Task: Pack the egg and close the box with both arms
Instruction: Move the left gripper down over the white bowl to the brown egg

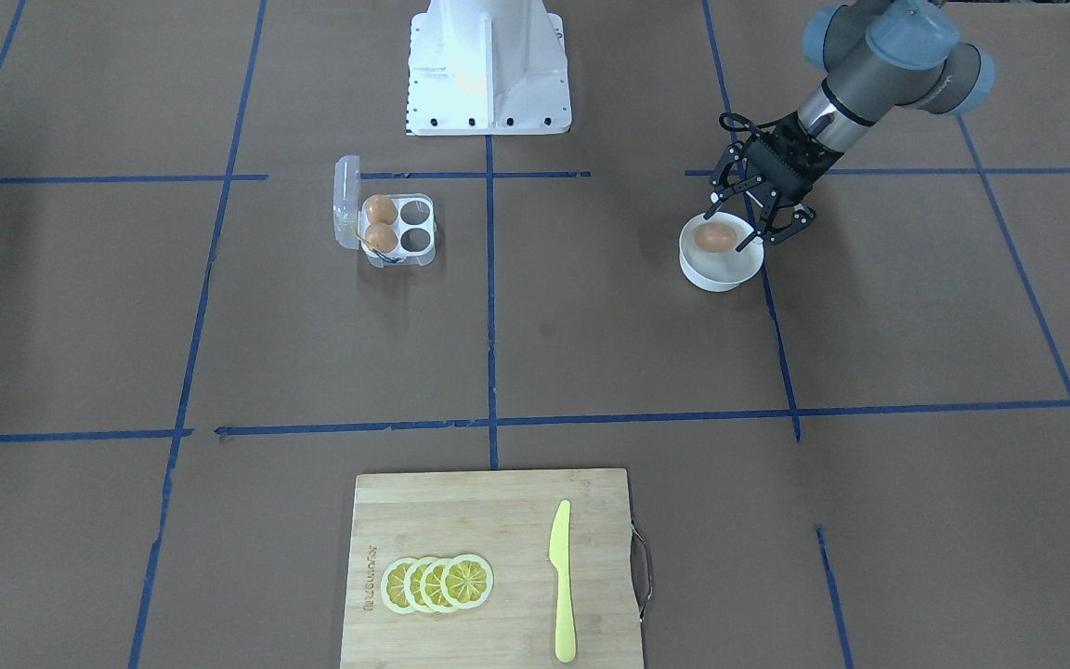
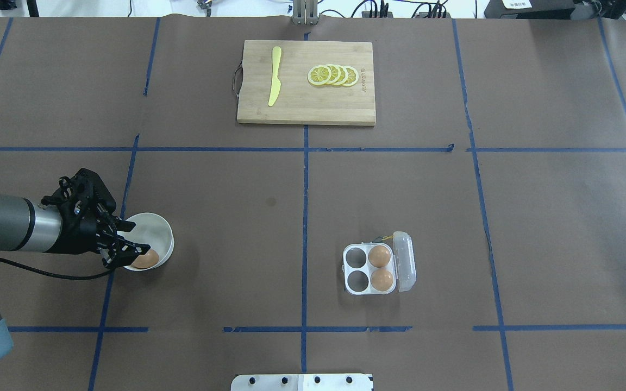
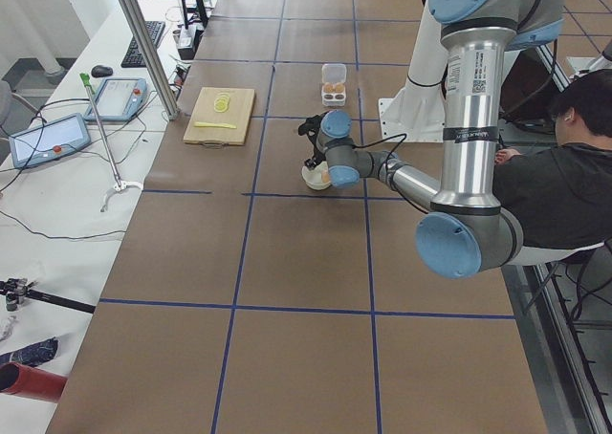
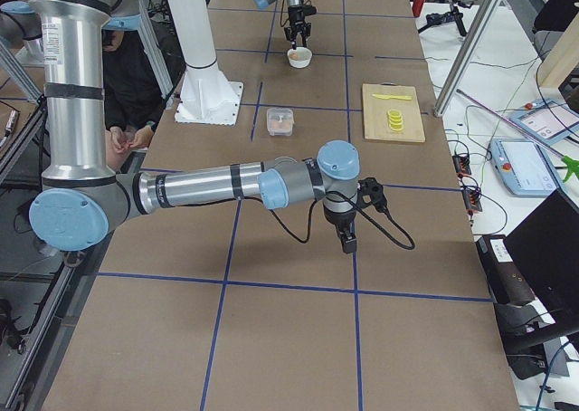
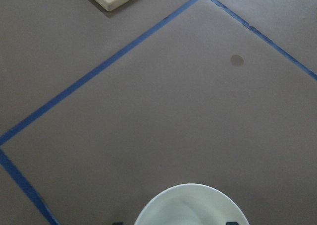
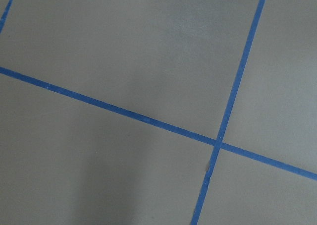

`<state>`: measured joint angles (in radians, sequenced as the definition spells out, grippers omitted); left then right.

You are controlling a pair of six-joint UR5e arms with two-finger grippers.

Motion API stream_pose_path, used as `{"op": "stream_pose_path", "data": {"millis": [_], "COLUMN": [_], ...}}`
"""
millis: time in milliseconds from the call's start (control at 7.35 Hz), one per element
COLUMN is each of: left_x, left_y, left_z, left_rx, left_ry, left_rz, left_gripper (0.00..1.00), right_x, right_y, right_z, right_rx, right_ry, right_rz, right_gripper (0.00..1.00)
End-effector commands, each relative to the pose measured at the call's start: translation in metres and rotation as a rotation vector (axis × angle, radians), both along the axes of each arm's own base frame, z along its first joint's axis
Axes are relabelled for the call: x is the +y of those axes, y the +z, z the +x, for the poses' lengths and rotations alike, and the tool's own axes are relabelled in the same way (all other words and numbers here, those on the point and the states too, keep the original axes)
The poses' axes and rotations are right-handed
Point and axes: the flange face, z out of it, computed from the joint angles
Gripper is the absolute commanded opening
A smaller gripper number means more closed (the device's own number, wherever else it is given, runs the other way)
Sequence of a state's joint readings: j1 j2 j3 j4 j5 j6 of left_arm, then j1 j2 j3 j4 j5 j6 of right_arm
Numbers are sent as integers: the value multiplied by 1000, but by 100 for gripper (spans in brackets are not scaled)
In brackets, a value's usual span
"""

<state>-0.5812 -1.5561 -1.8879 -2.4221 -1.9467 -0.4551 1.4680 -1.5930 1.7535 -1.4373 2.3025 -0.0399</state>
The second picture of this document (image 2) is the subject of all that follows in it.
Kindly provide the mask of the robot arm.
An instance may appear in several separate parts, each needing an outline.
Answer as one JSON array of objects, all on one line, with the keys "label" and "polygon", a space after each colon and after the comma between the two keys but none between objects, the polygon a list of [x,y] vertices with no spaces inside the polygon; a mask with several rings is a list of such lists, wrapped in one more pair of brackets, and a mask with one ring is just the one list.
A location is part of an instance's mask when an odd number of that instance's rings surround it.
[{"label": "robot arm", "polygon": [[[25,251],[63,255],[101,255],[106,274],[132,264],[149,252],[147,243],[124,237],[136,224],[114,215],[117,204],[100,176],[81,168],[62,176],[59,188],[39,203],[0,194],[0,251]],[[0,257],[0,262],[52,278],[45,272]],[[14,346],[0,313],[0,359]]]}]

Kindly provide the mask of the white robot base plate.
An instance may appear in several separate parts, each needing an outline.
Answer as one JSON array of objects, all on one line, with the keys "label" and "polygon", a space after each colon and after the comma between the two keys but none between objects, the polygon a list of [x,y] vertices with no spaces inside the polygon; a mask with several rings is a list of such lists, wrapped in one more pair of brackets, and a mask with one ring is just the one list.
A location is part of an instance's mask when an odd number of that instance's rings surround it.
[{"label": "white robot base plate", "polygon": [[372,374],[243,374],[231,390],[374,390]]}]

